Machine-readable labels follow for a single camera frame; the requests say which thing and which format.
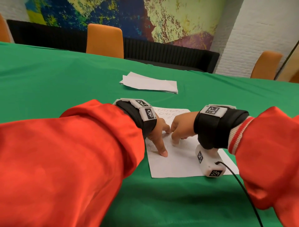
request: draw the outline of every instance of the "black and white square marker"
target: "black and white square marker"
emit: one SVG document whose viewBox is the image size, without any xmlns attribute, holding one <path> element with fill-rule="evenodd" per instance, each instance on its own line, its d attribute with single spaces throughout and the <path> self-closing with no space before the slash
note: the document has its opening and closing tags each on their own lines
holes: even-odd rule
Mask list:
<svg viewBox="0 0 299 227">
<path fill-rule="evenodd" d="M 136 102 L 138 102 L 141 106 L 146 107 L 149 106 L 148 104 L 146 104 L 144 101 L 142 100 L 136 100 Z"/>
<path fill-rule="evenodd" d="M 201 152 L 198 153 L 197 158 L 198 158 L 199 163 L 201 163 L 202 160 L 204 159 Z"/>
<path fill-rule="evenodd" d="M 154 114 L 152 113 L 151 108 L 145 108 L 145 113 L 147 114 L 148 119 L 155 119 Z"/>
<path fill-rule="evenodd" d="M 216 106 L 210 106 L 206 111 L 205 113 L 208 113 L 208 114 L 216 114 L 217 111 L 220 109 L 220 107 L 216 107 Z"/>
<path fill-rule="evenodd" d="M 210 176 L 211 177 L 219 177 L 221 173 L 222 173 L 222 170 L 212 170 L 212 172 L 210 173 Z"/>
</svg>

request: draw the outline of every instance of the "sheet of paper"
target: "sheet of paper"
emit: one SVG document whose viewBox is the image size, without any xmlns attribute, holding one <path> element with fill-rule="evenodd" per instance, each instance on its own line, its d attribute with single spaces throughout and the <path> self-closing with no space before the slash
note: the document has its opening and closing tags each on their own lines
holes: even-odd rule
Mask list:
<svg viewBox="0 0 299 227">
<path fill-rule="evenodd" d="M 154 107 L 154 110 L 158 116 L 163 118 L 169 125 L 171 125 L 175 116 L 190 112 L 187 109 L 168 109 L 160 107 Z M 195 149 L 198 145 L 197 136 L 180 140 L 179 146 L 172 146 L 171 135 L 164 133 L 163 141 L 168 151 L 167 158 L 158 154 L 155 145 L 149 139 L 145 140 L 149 168 L 153 178 L 203 176 L 199 168 L 198 158 L 195 154 Z M 218 152 L 223 162 L 230 167 L 235 174 L 239 174 L 238 167 L 225 151 L 219 149 Z M 224 174 L 231 175 L 231 172 L 227 169 Z"/>
<path fill-rule="evenodd" d="M 123 75 L 123 80 L 119 83 L 136 89 L 158 90 L 175 94 L 178 93 L 176 81 L 158 80 L 142 76 L 134 72 L 130 72 L 127 76 Z"/>
</svg>

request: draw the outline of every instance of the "striped ribbed cuff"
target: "striped ribbed cuff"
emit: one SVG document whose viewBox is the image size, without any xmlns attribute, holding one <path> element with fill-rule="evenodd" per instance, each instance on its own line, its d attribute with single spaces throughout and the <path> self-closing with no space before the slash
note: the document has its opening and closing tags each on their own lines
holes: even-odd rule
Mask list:
<svg viewBox="0 0 299 227">
<path fill-rule="evenodd" d="M 243 132 L 253 119 L 254 117 L 248 116 L 246 120 L 243 121 L 243 123 L 231 129 L 228 138 L 228 152 L 232 155 L 236 154 L 236 150 L 240 143 L 240 140 L 242 139 Z"/>
</svg>

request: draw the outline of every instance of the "table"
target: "table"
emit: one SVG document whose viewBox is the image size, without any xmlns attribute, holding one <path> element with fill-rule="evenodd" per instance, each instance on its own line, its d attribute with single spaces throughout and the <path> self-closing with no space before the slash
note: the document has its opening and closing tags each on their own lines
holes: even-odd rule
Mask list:
<svg viewBox="0 0 299 227">
<path fill-rule="evenodd" d="M 0 43 L 0 122 L 53 118 L 91 99 L 112 103 L 141 98 L 153 106 L 197 111 L 206 104 L 229 104 L 257 116 L 278 106 L 299 114 L 299 85 L 179 71 L 139 62 L 69 51 Z M 133 71 L 176 80 L 179 94 L 120 85 Z M 273 209 L 259 211 L 264 226 L 282 226 Z M 151 178 L 145 155 L 123 181 L 101 227 L 256 227 L 258 221 L 232 175 Z"/>
</svg>

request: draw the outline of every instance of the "hand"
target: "hand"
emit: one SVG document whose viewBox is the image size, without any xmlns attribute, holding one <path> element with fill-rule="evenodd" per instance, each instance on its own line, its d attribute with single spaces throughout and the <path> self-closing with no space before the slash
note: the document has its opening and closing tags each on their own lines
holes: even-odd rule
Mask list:
<svg viewBox="0 0 299 227">
<path fill-rule="evenodd" d="M 171 124 L 170 131 L 174 145 L 179 144 L 180 139 L 186 139 L 189 136 L 195 136 L 194 120 L 198 112 L 183 113 L 176 116 Z"/>
<path fill-rule="evenodd" d="M 165 131 L 166 133 L 170 133 L 170 126 L 166 124 L 163 118 L 159 118 L 158 114 L 156 114 L 156 116 L 157 116 L 157 124 L 154 130 L 149 134 L 148 139 L 152 141 L 153 144 L 156 146 L 159 155 L 163 157 L 167 157 L 168 152 L 165 148 L 164 141 L 162 139 L 162 131 Z"/>
</svg>

